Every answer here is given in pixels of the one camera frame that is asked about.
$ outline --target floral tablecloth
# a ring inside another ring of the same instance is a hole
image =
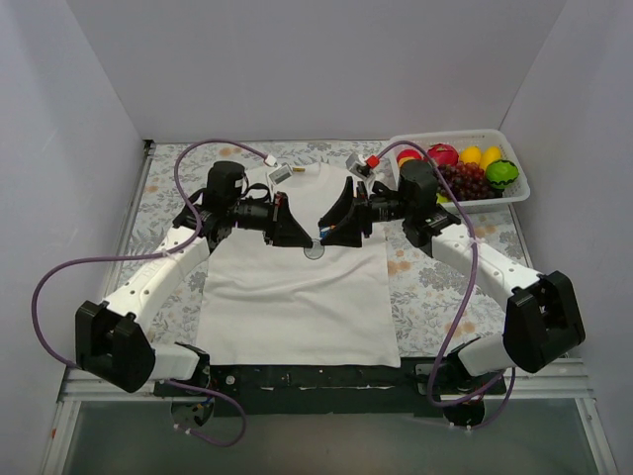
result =
[[[380,151],[385,144],[371,141],[251,143],[257,149],[274,154],[281,162],[299,165],[322,161],[337,166],[345,166],[345,159],[353,151],[369,155]],[[185,147],[185,144],[160,144],[156,147],[127,253],[140,254],[156,249],[171,226],[171,220],[182,208],[174,186],[173,164]],[[261,165],[258,157],[233,146],[202,146],[181,164],[181,181],[185,190],[193,193],[203,186],[209,167],[219,159],[236,160],[246,167]],[[385,175],[385,184],[394,187],[389,161],[383,160],[379,170]],[[480,238],[525,264],[525,255],[509,209],[477,214],[473,218]],[[466,278],[412,247],[403,234],[400,222],[387,223],[385,233],[392,313],[401,356],[434,356],[462,299]],[[124,264],[119,284],[125,282],[139,266],[139,262]],[[167,299],[154,319],[150,339],[165,343],[195,342],[206,276],[207,264],[204,263]],[[501,331],[503,317],[497,303],[477,289],[451,347],[477,335]]]

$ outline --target white fruit basket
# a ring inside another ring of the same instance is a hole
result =
[[[417,143],[424,149],[429,149],[434,146],[436,143],[448,143],[449,145],[454,146],[457,151],[460,153],[462,150],[468,146],[476,145],[483,152],[489,146],[496,145],[501,150],[501,159],[509,160],[516,165],[519,171],[518,178],[514,183],[503,190],[502,198],[493,198],[490,200],[473,200],[473,201],[462,201],[460,204],[468,211],[469,213],[480,213],[484,211],[493,211],[505,208],[510,203],[516,203],[518,201],[527,200],[530,196],[530,187],[527,184],[527,178],[525,177],[525,173],[523,173],[523,169],[521,168],[521,164],[518,162],[518,158],[516,158],[516,154],[509,142],[505,138],[505,136],[496,130],[493,129],[482,129],[479,131],[457,131],[457,132],[437,132],[434,134],[410,134],[407,136],[395,136],[391,138],[389,143],[394,143],[398,141],[410,141],[413,143]],[[404,145],[396,146],[389,153],[389,161],[394,170],[394,177],[396,178],[396,183],[398,183],[398,178],[400,177],[400,170],[398,169],[398,164],[396,162],[396,157],[398,154],[406,149],[407,147]],[[443,203],[444,208],[446,208],[450,212],[455,212],[455,205],[452,203]]]

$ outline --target bunch of grapes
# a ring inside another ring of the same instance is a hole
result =
[[[458,162],[456,165],[439,165],[438,169],[458,201],[486,200],[498,198],[500,191],[495,190],[486,179],[486,173],[477,163]],[[448,197],[444,187],[439,193]]]

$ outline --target white backdrop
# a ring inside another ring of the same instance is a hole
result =
[[[498,128],[564,0],[68,0],[144,138]]]
[[[534,263],[574,282],[581,355],[623,474],[633,466],[631,25],[631,2],[568,2],[501,128],[532,189],[518,213]]]
[[[142,142],[63,0],[0,2],[0,44],[0,473],[35,474],[64,368],[36,340],[31,294],[54,265],[114,251]],[[66,357],[104,270],[43,292],[44,331]]]

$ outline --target yellow lemon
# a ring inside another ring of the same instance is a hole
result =
[[[482,170],[486,170],[486,168],[488,168],[488,165],[499,160],[501,160],[501,150],[498,149],[498,146],[491,146],[482,155],[482,160],[479,162],[479,167]]]
[[[482,151],[478,146],[469,146],[459,154],[459,159],[464,163],[477,163],[482,161]]]

